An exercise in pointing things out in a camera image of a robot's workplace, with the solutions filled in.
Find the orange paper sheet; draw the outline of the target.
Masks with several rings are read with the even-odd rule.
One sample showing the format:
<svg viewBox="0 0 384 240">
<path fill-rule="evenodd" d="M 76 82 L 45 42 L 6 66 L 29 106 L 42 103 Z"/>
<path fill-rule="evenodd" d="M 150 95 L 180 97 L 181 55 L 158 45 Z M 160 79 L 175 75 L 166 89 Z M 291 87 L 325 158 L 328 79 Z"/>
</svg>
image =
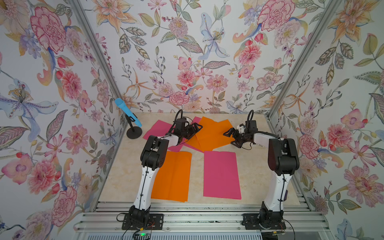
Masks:
<svg viewBox="0 0 384 240">
<path fill-rule="evenodd" d="M 198 122 L 203 128 L 193 136 L 186 144 L 186 147 L 200 152 L 213 151 L 214 149 L 229 145 L 235 139 L 226 137 L 224 133 L 233 128 L 229 120 L 215 122 L 209 118 L 202 117 Z"/>
<path fill-rule="evenodd" d="M 165 162 L 157 173 L 152 199 L 187 202 L 192 153 L 167 152 Z"/>
</svg>

